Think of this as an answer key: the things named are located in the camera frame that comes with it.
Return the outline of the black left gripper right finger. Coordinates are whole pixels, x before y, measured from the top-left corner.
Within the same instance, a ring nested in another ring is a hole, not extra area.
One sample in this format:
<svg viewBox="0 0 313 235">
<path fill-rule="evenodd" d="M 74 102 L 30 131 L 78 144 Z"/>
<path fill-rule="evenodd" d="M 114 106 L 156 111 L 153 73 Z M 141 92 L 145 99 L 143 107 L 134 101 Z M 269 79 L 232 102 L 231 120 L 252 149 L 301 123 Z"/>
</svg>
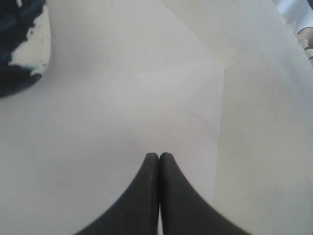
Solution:
<svg viewBox="0 0 313 235">
<path fill-rule="evenodd" d="M 171 153 L 159 159 L 159 203 L 165 235 L 246 235 L 188 182 Z"/>
</svg>

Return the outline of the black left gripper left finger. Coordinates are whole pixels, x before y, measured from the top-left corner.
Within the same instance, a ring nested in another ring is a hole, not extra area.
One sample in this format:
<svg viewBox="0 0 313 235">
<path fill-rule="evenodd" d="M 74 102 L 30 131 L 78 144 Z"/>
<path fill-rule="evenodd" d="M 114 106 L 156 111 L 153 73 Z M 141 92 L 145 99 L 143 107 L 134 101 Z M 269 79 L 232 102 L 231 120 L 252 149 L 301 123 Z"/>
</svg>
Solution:
<svg viewBox="0 0 313 235">
<path fill-rule="evenodd" d="M 146 154 L 138 173 L 124 193 L 107 211 L 78 234 L 158 234 L 158 164 L 156 153 Z"/>
</svg>

